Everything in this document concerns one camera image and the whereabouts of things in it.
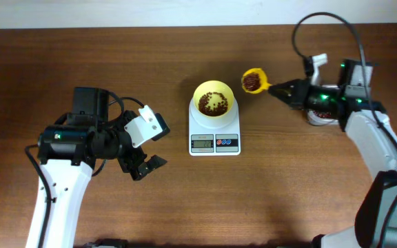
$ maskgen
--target kitchen scale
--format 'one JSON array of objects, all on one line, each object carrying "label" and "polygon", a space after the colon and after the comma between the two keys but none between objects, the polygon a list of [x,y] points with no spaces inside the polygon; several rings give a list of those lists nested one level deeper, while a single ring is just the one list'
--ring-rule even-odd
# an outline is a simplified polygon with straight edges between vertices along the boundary
[{"label": "kitchen scale", "polygon": [[[206,116],[198,109],[198,102],[206,92],[220,92],[229,103],[228,111],[221,116]],[[189,151],[192,156],[239,155],[240,118],[238,104],[226,84],[220,81],[202,83],[194,93],[189,106]]]}]

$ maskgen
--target yellow bowl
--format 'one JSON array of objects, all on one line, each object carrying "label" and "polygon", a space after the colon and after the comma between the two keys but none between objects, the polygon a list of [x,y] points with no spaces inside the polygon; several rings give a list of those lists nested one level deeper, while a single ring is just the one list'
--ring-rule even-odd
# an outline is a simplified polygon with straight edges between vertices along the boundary
[{"label": "yellow bowl", "polygon": [[[254,91],[249,91],[245,88],[243,85],[243,80],[245,80],[245,77],[251,73],[257,73],[260,77],[260,87]],[[250,94],[258,94],[262,92],[263,90],[269,89],[269,86],[271,86],[270,83],[267,82],[267,76],[266,73],[261,69],[261,68],[252,68],[245,72],[243,74],[243,77],[241,78],[241,87],[245,90],[245,92],[250,93]]]},{"label": "yellow bowl", "polygon": [[[223,94],[223,96],[225,96],[225,98],[227,99],[227,111],[219,116],[207,116],[206,114],[200,112],[199,109],[199,101],[200,98],[208,93],[208,92],[218,92]],[[210,99],[210,103],[209,104],[213,104],[214,101],[213,99]],[[227,86],[227,84],[220,82],[220,81],[207,81],[204,82],[202,84],[200,84],[197,88],[196,91],[194,92],[194,106],[196,107],[196,109],[200,112],[200,114],[206,116],[206,117],[210,117],[210,118],[219,118],[222,117],[224,115],[226,115],[232,108],[234,104],[234,93],[232,92],[231,88],[229,86]]]}]

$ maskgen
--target wooden table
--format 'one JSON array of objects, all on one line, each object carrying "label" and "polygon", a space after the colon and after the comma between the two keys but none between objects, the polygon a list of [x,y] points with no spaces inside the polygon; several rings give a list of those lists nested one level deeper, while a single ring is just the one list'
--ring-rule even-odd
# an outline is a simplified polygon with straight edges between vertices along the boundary
[{"label": "wooden table", "polygon": [[[314,127],[268,94],[250,95],[241,75],[261,67],[271,83],[303,77],[292,25],[213,28],[0,30],[0,247],[26,243],[38,177],[23,153],[62,113],[75,86],[133,96],[162,113],[171,133],[146,143],[169,162],[140,182],[111,161],[85,193],[76,245],[97,238],[191,245],[308,241],[354,224],[371,178],[338,127]],[[358,25],[374,99],[397,133],[397,24]],[[340,25],[305,25],[305,54],[329,55],[321,73],[357,57]],[[226,82],[240,105],[242,152],[192,157],[187,106],[197,85]],[[126,107],[136,110],[134,103]],[[111,116],[119,113],[113,107]]]}]

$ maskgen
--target scale control panel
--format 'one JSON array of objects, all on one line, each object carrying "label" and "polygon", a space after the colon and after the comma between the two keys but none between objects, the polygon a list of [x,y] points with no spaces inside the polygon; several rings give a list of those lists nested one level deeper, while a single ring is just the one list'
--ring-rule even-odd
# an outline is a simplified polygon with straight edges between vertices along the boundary
[{"label": "scale control panel", "polygon": [[238,152],[238,134],[193,134],[192,153]]}]

